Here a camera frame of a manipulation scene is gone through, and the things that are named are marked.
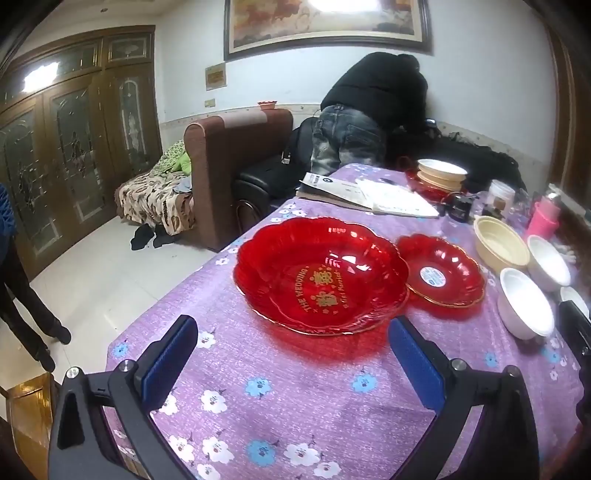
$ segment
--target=open book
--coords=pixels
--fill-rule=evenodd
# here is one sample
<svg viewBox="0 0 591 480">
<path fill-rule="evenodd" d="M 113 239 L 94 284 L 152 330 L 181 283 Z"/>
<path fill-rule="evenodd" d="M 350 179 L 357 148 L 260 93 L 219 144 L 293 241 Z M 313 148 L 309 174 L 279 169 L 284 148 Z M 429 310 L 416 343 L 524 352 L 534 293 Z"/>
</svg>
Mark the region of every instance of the open book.
<svg viewBox="0 0 591 480">
<path fill-rule="evenodd" d="M 296 196 L 373 213 L 436 218 L 437 210 L 418 193 L 370 180 L 356 183 L 307 173 Z"/>
</svg>

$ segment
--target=floral tablecloth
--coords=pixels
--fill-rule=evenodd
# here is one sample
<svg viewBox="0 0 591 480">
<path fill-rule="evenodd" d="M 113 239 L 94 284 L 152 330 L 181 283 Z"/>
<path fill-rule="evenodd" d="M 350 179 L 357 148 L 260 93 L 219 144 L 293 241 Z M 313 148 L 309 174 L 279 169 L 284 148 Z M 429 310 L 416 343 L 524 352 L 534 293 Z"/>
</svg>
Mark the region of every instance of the floral tablecloth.
<svg viewBox="0 0 591 480">
<path fill-rule="evenodd" d="M 335 177 L 405 183 L 401 173 L 357 164 Z M 164 406 L 151 413 L 196 478 L 387 479 L 433 419 L 388 347 L 385 326 L 343 338 L 309 338 L 249 309 L 232 281 L 238 248 L 261 227 L 295 216 L 360 223 L 392 241 L 415 232 L 437 235 L 479 260 L 472 227 L 448 217 L 377 216 L 303 199 L 287 202 L 228 246 L 130 325 L 109 347 L 106 364 L 113 369 L 124 358 L 138 358 L 181 314 L 197 320 L 197 348 Z M 406 315 L 449 358 L 463 358 L 476 369 L 521 369 L 545 462 L 574 433 L 574 407 L 583 394 L 579 365 L 558 333 L 546 342 L 512 337 L 497 312 L 498 278 L 482 271 L 488 285 L 478 316 L 444 321 L 412 306 Z M 473 409 L 444 472 L 459 465 L 478 414 Z M 135 456 L 115 413 L 107 415 L 120 450 Z"/>
</svg>

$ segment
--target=sofa armrest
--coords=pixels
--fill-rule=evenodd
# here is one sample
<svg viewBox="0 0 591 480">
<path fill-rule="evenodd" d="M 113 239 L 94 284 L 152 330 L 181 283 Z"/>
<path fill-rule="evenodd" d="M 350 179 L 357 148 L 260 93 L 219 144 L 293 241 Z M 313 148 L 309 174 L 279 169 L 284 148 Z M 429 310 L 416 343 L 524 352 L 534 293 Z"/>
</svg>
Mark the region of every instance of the sofa armrest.
<svg viewBox="0 0 591 480">
<path fill-rule="evenodd" d="M 239 235 L 232 180 L 244 168 L 283 152 L 292 127 L 285 109 L 220 114 L 187 127 L 194 214 L 205 247 L 221 250 Z"/>
</svg>

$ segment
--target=blue gripper pad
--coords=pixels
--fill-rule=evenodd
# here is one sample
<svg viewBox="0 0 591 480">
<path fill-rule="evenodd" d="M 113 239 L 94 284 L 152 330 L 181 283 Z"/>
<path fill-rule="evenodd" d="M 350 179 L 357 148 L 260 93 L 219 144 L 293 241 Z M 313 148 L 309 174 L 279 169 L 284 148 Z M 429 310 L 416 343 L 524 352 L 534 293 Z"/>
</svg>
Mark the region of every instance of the blue gripper pad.
<svg viewBox="0 0 591 480">
<path fill-rule="evenodd" d="M 388 328 L 390 348 L 402 365 L 423 407 L 441 412 L 445 403 L 443 379 L 402 322 L 392 320 Z"/>
<path fill-rule="evenodd" d="M 139 358 L 135 386 L 145 412 L 164 405 L 197 345 L 198 334 L 195 320 L 181 315 L 163 338 L 151 343 Z"/>
</svg>

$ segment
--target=pink bottle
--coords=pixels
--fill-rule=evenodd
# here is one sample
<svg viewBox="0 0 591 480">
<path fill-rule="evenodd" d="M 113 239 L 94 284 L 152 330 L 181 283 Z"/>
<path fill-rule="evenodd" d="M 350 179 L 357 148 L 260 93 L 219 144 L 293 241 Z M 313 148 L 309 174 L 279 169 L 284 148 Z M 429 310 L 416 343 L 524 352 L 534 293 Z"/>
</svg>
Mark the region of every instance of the pink bottle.
<svg viewBox="0 0 591 480">
<path fill-rule="evenodd" d="M 542 199 L 535 204 L 534 215 L 527 230 L 525 231 L 525 238 L 530 235 L 538 235 L 545 240 L 550 240 L 558 228 L 558 215 L 560 214 L 560 207 L 554 202 L 558 198 L 556 194 L 550 194 L 542 197 Z"/>
</svg>

